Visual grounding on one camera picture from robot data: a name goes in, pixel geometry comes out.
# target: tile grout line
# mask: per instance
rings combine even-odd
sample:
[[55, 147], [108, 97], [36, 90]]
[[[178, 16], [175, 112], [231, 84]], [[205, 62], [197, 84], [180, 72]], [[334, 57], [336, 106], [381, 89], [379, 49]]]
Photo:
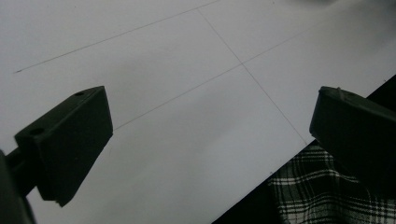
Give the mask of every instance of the tile grout line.
[[168, 104], [168, 103], [170, 103], [170, 102], [176, 100], [177, 98], [179, 98], [179, 97], [181, 97], [181, 96], [183, 96], [183, 95], [185, 95], [185, 94], [187, 94], [187, 93], [189, 93], [189, 92], [191, 92], [191, 91], [194, 91], [195, 89], [197, 89], [197, 88], [199, 88], [199, 87], [205, 85], [206, 83], [211, 82], [211, 81], [213, 81], [213, 80], [215, 80], [215, 79], [217, 79], [217, 78], [223, 76], [224, 74], [230, 72], [231, 70], [235, 69], [236, 67], [238, 67], [238, 66], [240, 66], [240, 65], [241, 65], [241, 64], [238, 64], [238, 65], [236, 65], [236, 66], [234, 66], [234, 67], [228, 69], [227, 71], [221, 73], [220, 75], [217, 75], [217, 76], [215, 76], [215, 77], [212, 77], [212, 78], [210, 78], [209, 80], [207, 80], [207, 81], [205, 81], [205, 82], [199, 84], [198, 86], [196, 86], [196, 87], [194, 87], [194, 88], [191, 88], [190, 90], [184, 91], [184, 92], [181, 93], [180, 95], [178, 95], [178, 96], [176, 96], [176, 97], [174, 97], [174, 98], [172, 98], [172, 99], [166, 101], [165, 103], [163, 103], [163, 104], [161, 104], [161, 105], [155, 106], [154, 108], [152, 108], [152, 109], [150, 109], [149, 111], [147, 111], [147, 112], [145, 112], [145, 113], [143, 113], [143, 114], [137, 116], [136, 118], [131, 119], [131, 120], [129, 120], [129, 121], [127, 121], [127, 122], [121, 124], [119, 127], [115, 128], [113, 131], [116, 131], [116, 130], [120, 129], [120, 128], [122, 128], [123, 126], [125, 126], [125, 125], [127, 125], [127, 124], [129, 124], [129, 123], [131, 123], [131, 122], [133, 122], [133, 121], [135, 121], [136, 119], [140, 119], [141, 117], [147, 115], [147, 114], [150, 113], [151, 111], [156, 110], [156, 109], [162, 107], [163, 105], [166, 105], [166, 104]]
[[274, 104], [274, 106], [276, 107], [276, 109], [280, 112], [280, 114], [283, 116], [283, 118], [289, 123], [289, 125], [291, 126], [291, 128], [300, 136], [300, 138], [303, 140], [303, 142], [307, 145], [307, 143], [305, 142], [305, 140], [303, 139], [303, 137], [300, 135], [300, 133], [297, 131], [297, 129], [291, 124], [290, 120], [285, 116], [285, 114], [280, 110], [280, 108], [277, 106], [277, 104], [273, 101], [273, 99], [271, 99], [271, 97], [268, 95], [268, 93], [264, 90], [264, 88], [262, 87], [262, 85], [260, 85], [260, 83], [257, 81], [257, 79], [250, 73], [250, 71], [248, 70], [248, 68], [245, 66], [244, 63], [242, 63], [242, 61], [238, 58], [238, 56], [236, 56], [235, 52], [233, 52], [233, 50], [230, 48], [230, 46], [225, 42], [225, 40], [222, 38], [222, 36], [217, 32], [217, 30], [213, 27], [213, 25], [210, 23], [210, 21], [204, 16], [204, 14], [201, 12], [201, 10], [197, 9], [199, 11], [199, 13], [204, 17], [204, 19], [206, 20], [206, 22], [210, 25], [210, 27], [213, 29], [213, 31], [217, 34], [217, 36], [221, 39], [221, 41], [227, 46], [227, 48], [233, 53], [233, 55], [236, 57], [236, 59], [238, 59], [238, 61], [241, 63], [240, 65], [244, 66], [244, 68], [247, 70], [247, 72], [250, 74], [250, 76], [253, 78], [253, 80], [256, 82], [257, 85], [259, 85], [260, 89], [262, 89], [262, 91], [264, 92], [264, 94], [270, 99], [270, 101]]
[[230, 52], [233, 54], [233, 56], [235, 56], [235, 58], [242, 64], [242, 61], [239, 59], [238, 56], [236, 56], [235, 52], [233, 52], [233, 50], [230, 48], [230, 46], [227, 44], [227, 42], [225, 42], [225, 40], [223, 39], [223, 37], [218, 33], [218, 31], [215, 29], [215, 27], [213, 27], [212, 23], [210, 23], [210, 21], [207, 19], [206, 16], [204, 16], [204, 14], [202, 13], [202, 11], [197, 8], [197, 11], [199, 12], [199, 14], [201, 14], [201, 16], [205, 19], [205, 21], [207, 22], [207, 24], [212, 28], [212, 30], [216, 33], [216, 35], [220, 38], [221, 42], [223, 42], [223, 44], [225, 44], [225, 46], [227, 46], [227, 48], [230, 50]]
[[272, 49], [274, 49], [274, 48], [276, 48], [276, 47], [279, 47], [279, 46], [282, 45], [282, 44], [285, 44], [285, 43], [289, 42], [290, 40], [294, 39], [295, 37], [298, 37], [299, 35], [302, 35], [302, 34], [308, 32], [309, 30], [318, 27], [318, 26], [321, 25], [322, 23], [325, 23], [325, 22], [327, 22], [327, 21], [329, 21], [329, 20], [332, 20], [332, 19], [335, 18], [336, 16], [338, 16], [338, 15], [340, 15], [341, 13], [345, 12], [346, 10], [348, 10], [349, 7], [350, 7], [350, 6], [348, 6], [347, 8], [344, 8], [344, 9], [340, 10], [339, 12], [335, 13], [334, 15], [329, 16], [329, 18], [323, 19], [323, 21], [319, 21], [318, 23], [313, 24], [312, 26], [306, 28], [305, 30], [301, 31], [300, 33], [298, 33], [298, 34], [296, 34], [296, 35], [294, 35], [294, 36], [292, 36], [292, 37], [290, 37], [290, 38], [287, 38], [286, 40], [282, 41], [281, 43], [279, 43], [279, 44], [277, 44], [277, 45], [275, 45], [275, 46], [273, 46], [273, 47], [271, 47], [271, 48], [269, 48], [269, 49], [266, 49], [265, 51], [259, 53], [258, 55], [254, 56], [254, 57], [252, 57], [252, 58], [250, 58], [250, 59], [247, 59], [246, 61], [241, 62], [241, 63], [242, 63], [242, 64], [248, 63], [249, 61], [252, 61], [253, 59], [255, 59], [255, 58], [257, 58], [257, 57], [262, 56], [264, 53], [266, 53], [266, 52], [268, 52], [268, 51], [270, 51], [270, 50], [272, 50]]
[[300, 136], [300, 138], [303, 140], [303, 142], [308, 146], [308, 144], [306, 143], [306, 141], [303, 139], [303, 137], [300, 135], [300, 133], [297, 131], [297, 129], [294, 127], [294, 125], [291, 123], [291, 121], [286, 117], [286, 115], [283, 113], [283, 111], [279, 108], [279, 106], [277, 106], [277, 104], [274, 102], [274, 100], [270, 97], [270, 95], [267, 93], [267, 91], [264, 90], [264, 88], [262, 87], [262, 85], [260, 85], [259, 81], [250, 73], [250, 71], [248, 70], [248, 68], [242, 63], [242, 65], [245, 67], [245, 69], [247, 70], [247, 72], [250, 74], [250, 76], [253, 78], [253, 80], [257, 83], [257, 85], [259, 85], [260, 89], [262, 89], [262, 91], [264, 92], [264, 94], [270, 99], [270, 101], [274, 104], [274, 106], [276, 107], [276, 109], [280, 112], [280, 114], [283, 116], [283, 118], [285, 118], [285, 120], [289, 123], [289, 125], [291, 126], [291, 128]]
[[40, 65], [40, 64], [43, 64], [43, 63], [50, 62], [50, 61], [52, 61], [52, 60], [55, 60], [55, 59], [61, 58], [61, 57], [65, 56], [65, 55], [68, 55], [68, 54], [71, 54], [71, 53], [77, 52], [77, 51], [79, 51], [79, 50], [86, 49], [86, 48], [92, 47], [92, 46], [94, 46], [94, 45], [101, 44], [101, 43], [103, 43], [103, 42], [105, 42], [105, 41], [107, 41], [107, 40], [111, 40], [111, 39], [114, 39], [114, 38], [120, 37], [120, 36], [122, 36], [122, 35], [127, 35], [127, 34], [129, 34], [129, 33], [131, 33], [131, 32], [134, 32], [134, 31], [140, 30], [140, 29], [142, 29], [142, 28], [148, 27], [148, 26], [150, 26], [150, 25], [152, 25], [152, 24], [155, 24], [155, 23], [158, 23], [158, 22], [161, 22], [161, 21], [170, 20], [170, 19], [172, 19], [172, 18], [174, 18], [174, 17], [177, 17], [177, 16], [183, 15], [183, 14], [185, 14], [185, 13], [188, 13], [188, 12], [194, 11], [194, 10], [196, 10], [196, 9], [200, 8], [200, 7], [206, 7], [206, 6], [209, 6], [209, 5], [215, 4], [215, 3], [217, 3], [218, 1], [220, 1], [220, 0], [215, 0], [215, 1], [213, 1], [213, 2], [210, 2], [210, 3], [207, 3], [207, 4], [205, 4], [205, 5], [202, 5], [202, 6], [199, 6], [199, 7], [195, 7], [195, 8], [189, 9], [189, 10], [187, 10], [187, 11], [184, 11], [184, 12], [177, 13], [176, 15], [173, 15], [173, 16], [170, 16], [170, 17], [166, 17], [166, 18], [164, 18], [164, 19], [161, 19], [161, 20], [159, 20], [159, 21], [154, 21], [154, 22], [151, 22], [151, 23], [149, 23], [149, 24], [146, 24], [146, 25], [143, 25], [143, 26], [139, 26], [139, 27], [137, 27], [137, 28], [134, 28], [133, 30], [126, 31], [126, 32], [124, 32], [124, 33], [121, 33], [121, 34], [119, 34], [119, 35], [114, 35], [114, 36], [111, 36], [111, 37], [109, 37], [109, 38], [106, 38], [106, 39], [104, 39], [104, 40], [101, 40], [101, 41], [95, 42], [95, 43], [93, 43], [93, 44], [90, 44], [90, 45], [87, 45], [87, 46], [81, 47], [81, 48], [79, 48], [79, 49], [74, 49], [74, 50], [72, 50], [72, 51], [69, 51], [69, 52], [66, 52], [66, 53], [64, 53], [64, 54], [62, 54], [62, 55], [59, 55], [59, 56], [53, 57], [53, 58], [51, 58], [51, 59], [48, 59], [48, 60], [46, 60], [46, 61], [44, 61], [44, 62], [41, 62], [41, 63], [35, 63], [35, 64], [32, 64], [32, 65], [29, 65], [29, 66], [27, 66], [27, 67], [24, 67], [24, 68], [22, 68], [22, 69], [20, 69], [20, 70], [18, 70], [18, 71], [16, 71], [16, 72], [14, 72], [13, 74], [20, 73], [20, 72], [22, 72], [22, 71], [24, 71], [24, 70], [26, 70], [26, 69], [29, 69], [29, 68], [32, 68], [32, 67], [36, 67], [36, 66], [38, 66], [38, 65]]

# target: black plastic part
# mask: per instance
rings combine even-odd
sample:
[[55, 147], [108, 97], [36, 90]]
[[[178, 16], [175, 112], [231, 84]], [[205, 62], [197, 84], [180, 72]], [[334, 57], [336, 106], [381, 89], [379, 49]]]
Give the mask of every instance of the black plastic part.
[[32, 162], [42, 198], [64, 206], [76, 194], [112, 133], [105, 88], [88, 89], [70, 96], [17, 133], [22, 159], [14, 161]]
[[41, 164], [38, 160], [26, 160], [18, 148], [7, 155], [7, 163], [18, 192], [26, 196], [37, 185]]
[[[370, 94], [367, 99], [396, 111], [396, 76]], [[309, 146], [317, 146], [314, 140]], [[243, 200], [223, 214], [215, 223], [250, 223], [250, 220], [259, 220], [256, 223], [281, 223], [276, 205], [268, 187], [268, 180], [262, 182], [251, 191]]]
[[384, 95], [384, 91], [396, 92], [391, 86], [381, 87], [378, 101], [382, 105], [352, 92], [322, 87], [310, 132], [373, 194], [395, 198], [396, 112], [385, 107], [389, 100]]
[[8, 167], [7, 159], [0, 150], [0, 223], [33, 224], [35, 220], [29, 203], [15, 188]]

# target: black and white plaid cloth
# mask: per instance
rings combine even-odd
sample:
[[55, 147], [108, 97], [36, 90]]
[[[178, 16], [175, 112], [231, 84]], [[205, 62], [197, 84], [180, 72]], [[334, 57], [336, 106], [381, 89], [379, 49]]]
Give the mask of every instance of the black and white plaid cloth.
[[396, 201], [375, 197], [319, 146], [306, 147], [268, 184], [283, 223], [396, 223]]

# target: checkered blanket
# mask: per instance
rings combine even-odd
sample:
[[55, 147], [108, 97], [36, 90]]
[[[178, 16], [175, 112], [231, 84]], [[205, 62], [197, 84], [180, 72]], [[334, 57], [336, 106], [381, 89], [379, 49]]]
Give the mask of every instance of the checkered blanket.
[[268, 184], [283, 223], [396, 223], [396, 201], [375, 197], [319, 146], [306, 147]]

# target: plaid fabric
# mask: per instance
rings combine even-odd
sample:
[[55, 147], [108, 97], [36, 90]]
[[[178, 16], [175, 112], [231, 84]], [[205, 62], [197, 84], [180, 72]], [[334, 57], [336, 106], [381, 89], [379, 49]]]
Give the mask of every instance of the plaid fabric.
[[396, 223], [380, 199], [319, 146], [308, 146], [268, 181], [283, 223]]

